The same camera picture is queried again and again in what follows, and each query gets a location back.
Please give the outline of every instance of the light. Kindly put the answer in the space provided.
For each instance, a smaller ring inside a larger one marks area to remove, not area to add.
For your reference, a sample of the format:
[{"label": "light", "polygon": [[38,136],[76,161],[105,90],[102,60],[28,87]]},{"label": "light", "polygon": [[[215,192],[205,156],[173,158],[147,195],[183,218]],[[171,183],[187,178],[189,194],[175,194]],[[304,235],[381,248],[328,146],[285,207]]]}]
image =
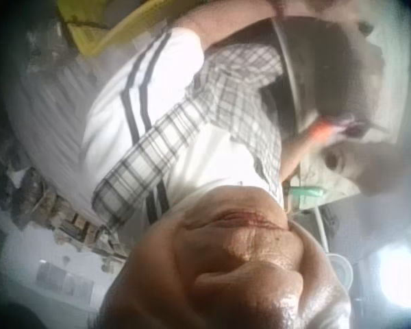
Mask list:
[{"label": "light", "polygon": [[381,255],[381,288],[393,304],[411,308],[411,253],[406,247]]}]

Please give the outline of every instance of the checkered shirt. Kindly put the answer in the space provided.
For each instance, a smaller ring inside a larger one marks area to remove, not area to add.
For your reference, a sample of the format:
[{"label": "checkered shirt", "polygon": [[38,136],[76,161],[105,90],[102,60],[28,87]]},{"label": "checkered shirt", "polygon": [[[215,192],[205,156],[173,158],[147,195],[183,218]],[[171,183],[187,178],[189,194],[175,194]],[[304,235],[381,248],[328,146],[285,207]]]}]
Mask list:
[{"label": "checkered shirt", "polygon": [[143,202],[150,223],[169,209],[164,175],[206,123],[227,130],[247,147],[256,172],[282,204],[279,128],[267,116],[259,92],[281,74],[280,57],[270,45],[230,45],[206,56],[184,99],[133,144],[96,188],[92,206],[106,228],[115,232]]}]

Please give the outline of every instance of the man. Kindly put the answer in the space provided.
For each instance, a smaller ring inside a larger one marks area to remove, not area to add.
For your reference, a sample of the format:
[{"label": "man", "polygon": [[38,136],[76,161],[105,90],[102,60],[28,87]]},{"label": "man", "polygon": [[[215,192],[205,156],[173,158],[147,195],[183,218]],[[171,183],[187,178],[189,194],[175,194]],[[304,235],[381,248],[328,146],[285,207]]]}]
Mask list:
[{"label": "man", "polygon": [[100,182],[93,206],[107,229],[121,240],[147,232],[130,245],[96,327],[348,326],[347,292],[316,241],[287,220],[280,185],[335,128],[318,120],[282,151],[258,92],[282,74],[274,48],[230,45],[204,61],[210,46],[277,14],[348,12],[328,2],[201,6],[103,90],[82,173]]}]

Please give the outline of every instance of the nose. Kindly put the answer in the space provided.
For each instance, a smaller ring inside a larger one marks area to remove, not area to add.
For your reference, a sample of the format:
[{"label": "nose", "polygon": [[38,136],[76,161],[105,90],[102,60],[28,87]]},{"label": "nose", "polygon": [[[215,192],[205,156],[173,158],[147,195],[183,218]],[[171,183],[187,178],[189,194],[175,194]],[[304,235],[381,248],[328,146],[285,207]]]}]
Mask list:
[{"label": "nose", "polygon": [[200,275],[194,299],[206,318],[228,328],[287,328],[297,318],[302,291],[298,272],[253,261],[229,273]]}]

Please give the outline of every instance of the white t-shirt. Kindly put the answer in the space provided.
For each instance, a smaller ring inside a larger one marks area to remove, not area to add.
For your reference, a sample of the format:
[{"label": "white t-shirt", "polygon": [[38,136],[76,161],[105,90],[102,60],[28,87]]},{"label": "white t-shirt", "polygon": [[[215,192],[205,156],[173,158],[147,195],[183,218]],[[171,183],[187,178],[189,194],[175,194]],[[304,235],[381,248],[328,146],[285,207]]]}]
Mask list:
[{"label": "white t-shirt", "polygon": [[[152,53],[152,45],[140,62],[129,98],[139,136],[145,134],[140,114],[138,86],[143,81]],[[129,61],[103,89],[89,112],[80,154],[84,187],[91,197],[98,183],[132,147],[130,131],[121,91],[138,56]],[[160,54],[148,83],[148,112],[151,124],[165,115],[184,97],[187,86],[200,70],[204,54],[198,35],[189,29],[174,28]],[[254,169],[254,159],[248,149],[234,142],[229,132],[206,125],[195,141],[184,151],[175,166],[165,175],[164,183],[172,209],[192,206],[196,199],[217,186],[258,186],[268,191],[268,184]],[[147,226],[140,216],[127,223],[129,234],[137,235]]]}]

